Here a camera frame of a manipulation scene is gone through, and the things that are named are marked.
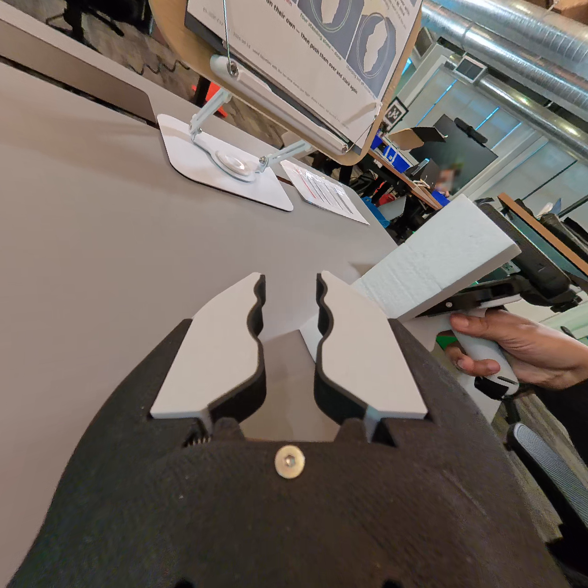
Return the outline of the black office chair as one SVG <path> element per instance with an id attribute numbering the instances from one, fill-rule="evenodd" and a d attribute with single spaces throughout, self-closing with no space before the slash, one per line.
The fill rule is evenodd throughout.
<path id="1" fill-rule="evenodd" d="M 116 35 L 124 37 L 123 31 L 114 24 L 114 21 L 120 21 L 122 17 L 127 16 L 128 7 L 125 5 L 125 1 L 66 1 L 65 4 L 66 6 L 62 13 L 45 20 L 46 25 L 80 43 L 85 43 L 82 17 L 84 14 L 88 14 L 106 24 Z M 70 26 L 69 31 L 52 24 L 53 21 L 60 18 Z"/>

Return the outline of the laminated paper sheet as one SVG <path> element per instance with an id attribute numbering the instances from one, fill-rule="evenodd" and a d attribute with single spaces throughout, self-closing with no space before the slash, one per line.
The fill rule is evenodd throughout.
<path id="1" fill-rule="evenodd" d="M 338 183 L 322 178 L 287 160 L 283 160 L 281 166 L 306 203 L 360 224 L 369 225 Z"/>

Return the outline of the person's right hand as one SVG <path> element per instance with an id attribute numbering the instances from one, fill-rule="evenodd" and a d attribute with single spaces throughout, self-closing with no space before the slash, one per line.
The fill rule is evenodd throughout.
<path id="1" fill-rule="evenodd" d="M 496 342 L 522 383 L 561 391 L 587 380 L 587 346 L 554 329 L 499 309 L 452 313 L 450 324 L 457 334 Z"/>

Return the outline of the ceiling air vent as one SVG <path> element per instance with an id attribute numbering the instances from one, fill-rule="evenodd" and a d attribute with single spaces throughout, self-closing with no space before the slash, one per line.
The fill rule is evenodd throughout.
<path id="1" fill-rule="evenodd" d="M 458 79 L 476 85 L 488 74 L 488 67 L 471 55 L 463 54 L 459 56 L 453 73 Z"/>

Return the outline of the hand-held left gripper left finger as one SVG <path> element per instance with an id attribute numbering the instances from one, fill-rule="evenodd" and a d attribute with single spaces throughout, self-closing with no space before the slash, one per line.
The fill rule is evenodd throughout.
<path id="1" fill-rule="evenodd" d="M 194 417 L 212 428 L 223 417 L 242 422 L 261 407 L 265 300 L 266 277 L 253 272 L 197 311 L 151 407 L 154 419 Z"/>

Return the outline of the black monitor screen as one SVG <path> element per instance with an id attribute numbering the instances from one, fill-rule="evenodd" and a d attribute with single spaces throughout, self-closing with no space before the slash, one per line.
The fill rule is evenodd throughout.
<path id="1" fill-rule="evenodd" d="M 457 192 L 497 159 L 486 145 L 478 144 L 457 128 L 448 115 L 442 115 L 434 127 L 448 135 L 446 141 L 425 143 L 417 158 L 430 159 L 439 167 L 439 183 L 447 190 Z"/>

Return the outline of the black and white marker sign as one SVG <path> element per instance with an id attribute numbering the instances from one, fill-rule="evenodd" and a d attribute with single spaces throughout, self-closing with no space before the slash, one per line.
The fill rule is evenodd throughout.
<path id="1" fill-rule="evenodd" d="M 392 129 L 400 123 L 408 114 L 409 108 L 396 96 L 389 104 L 382 119 L 382 129 L 384 134 L 390 134 Z"/>

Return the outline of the printed instruction sheet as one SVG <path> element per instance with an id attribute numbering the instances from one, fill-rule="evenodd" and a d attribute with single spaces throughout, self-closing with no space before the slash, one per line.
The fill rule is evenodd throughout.
<path id="1" fill-rule="evenodd" d="M 226 64 L 267 84 L 257 104 L 327 147 L 358 152 L 384 108 L 394 74 L 410 52 L 422 1 L 188 1 L 185 25 L 222 52 L 212 69 L 236 81 Z"/>

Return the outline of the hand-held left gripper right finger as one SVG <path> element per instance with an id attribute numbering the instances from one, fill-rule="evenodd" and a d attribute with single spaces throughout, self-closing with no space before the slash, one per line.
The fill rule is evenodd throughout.
<path id="1" fill-rule="evenodd" d="M 424 419 L 428 408 L 378 305 L 326 270 L 317 274 L 316 301 L 318 408 L 340 426 L 359 420 L 368 442 L 387 443 L 386 419 Z"/>

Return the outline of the instruction sheet on stand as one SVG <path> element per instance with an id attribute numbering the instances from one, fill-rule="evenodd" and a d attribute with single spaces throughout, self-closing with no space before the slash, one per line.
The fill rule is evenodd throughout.
<path id="1" fill-rule="evenodd" d="M 236 78 L 236 81 L 228 82 L 213 71 L 212 68 L 215 65 L 223 64 L 221 61 L 223 53 L 216 51 L 210 43 L 186 27 L 187 2 L 170 1 L 168 4 L 165 2 L 157 4 L 153 1 L 151 7 L 157 18 L 169 17 L 168 21 L 162 20 L 159 23 L 169 45 L 193 70 L 217 84 L 219 89 L 205 106 L 192 116 L 188 123 L 170 115 L 157 115 L 168 159 L 177 172 L 189 180 L 208 187 L 214 187 L 284 212 L 292 212 L 293 204 L 274 171 L 275 166 L 281 165 L 283 160 L 294 163 L 293 157 L 295 155 L 305 155 L 313 151 L 320 151 L 328 158 L 348 165 L 357 163 L 367 154 L 379 125 L 382 123 L 387 104 L 390 102 L 401 77 L 403 65 L 415 45 L 416 36 L 420 30 L 422 7 L 417 23 L 418 28 L 411 33 L 409 38 L 414 44 L 410 46 L 411 51 L 405 53 L 406 56 L 402 60 L 401 68 L 393 76 L 385 95 L 384 108 L 372 126 L 364 147 L 356 152 L 344 144 L 342 152 L 335 153 L 334 149 L 337 143 L 334 143 L 333 147 L 327 147 L 328 136 L 320 135 L 318 139 L 315 139 L 314 136 L 307 136 L 299 128 L 279 119 L 276 114 L 277 107 L 273 107 L 272 104 L 269 104 L 269 107 L 257 104 L 254 101 L 254 97 L 257 96 L 255 91 L 260 88 L 261 98 L 270 95 L 277 99 L 282 106 L 288 106 L 283 100 L 280 100 L 279 95 L 275 96 L 270 92 L 267 84 L 252 75 L 251 71 L 244 67 L 238 68 L 230 58 L 226 62 L 229 74 L 231 76 L 242 74 L 243 78 Z M 217 108 L 223 107 L 234 97 L 240 98 L 272 121 L 292 131 L 299 137 L 299 140 L 275 153 L 256 156 L 249 153 L 246 148 L 239 148 L 231 144 L 229 140 L 215 136 L 211 130 L 205 130 L 204 124 L 212 120 Z"/>

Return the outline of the white foam cube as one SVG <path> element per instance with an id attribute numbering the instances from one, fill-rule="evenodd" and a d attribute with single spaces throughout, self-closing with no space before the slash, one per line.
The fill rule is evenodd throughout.
<path id="1" fill-rule="evenodd" d="M 388 318 L 415 318 L 511 261 L 519 246 L 466 196 L 439 210 L 352 288 Z"/>
<path id="2" fill-rule="evenodd" d="M 318 345 L 322 338 L 318 322 L 319 315 L 315 314 L 299 328 L 299 332 L 303 337 L 306 348 L 308 349 L 313 362 L 316 362 Z"/>

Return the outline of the grey mesh office chair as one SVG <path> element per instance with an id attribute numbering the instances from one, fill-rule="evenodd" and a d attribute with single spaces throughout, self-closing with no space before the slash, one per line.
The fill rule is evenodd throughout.
<path id="1" fill-rule="evenodd" d="M 533 476 L 568 529 L 587 537 L 587 488 L 538 434 L 522 423 L 509 426 L 507 444 Z"/>

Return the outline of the thin silver ventilation duct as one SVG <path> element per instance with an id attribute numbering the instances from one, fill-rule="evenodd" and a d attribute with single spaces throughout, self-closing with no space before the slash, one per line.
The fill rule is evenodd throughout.
<path id="1" fill-rule="evenodd" d="M 484 76 L 475 86 L 484 96 L 497 102 L 512 116 L 526 122 L 570 156 L 587 165 L 586 131 L 495 77 Z"/>

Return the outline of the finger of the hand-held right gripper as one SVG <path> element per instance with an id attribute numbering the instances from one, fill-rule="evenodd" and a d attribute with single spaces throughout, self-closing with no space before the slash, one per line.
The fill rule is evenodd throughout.
<path id="1" fill-rule="evenodd" d="M 413 318 L 432 318 L 452 312 L 464 313 L 519 300 L 521 282 L 517 276 L 458 289 L 458 281 L 450 283 L 438 293 L 419 302 L 414 308 L 400 314 L 397 320 L 406 322 Z"/>

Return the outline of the black webcam bar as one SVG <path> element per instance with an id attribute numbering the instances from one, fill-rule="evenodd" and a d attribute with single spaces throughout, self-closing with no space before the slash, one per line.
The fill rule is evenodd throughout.
<path id="1" fill-rule="evenodd" d="M 463 133 L 465 133 L 469 138 L 476 141 L 478 144 L 485 145 L 488 142 L 488 139 L 483 136 L 477 129 L 466 123 L 464 120 L 456 117 L 454 119 L 454 124 L 459 128 Z"/>

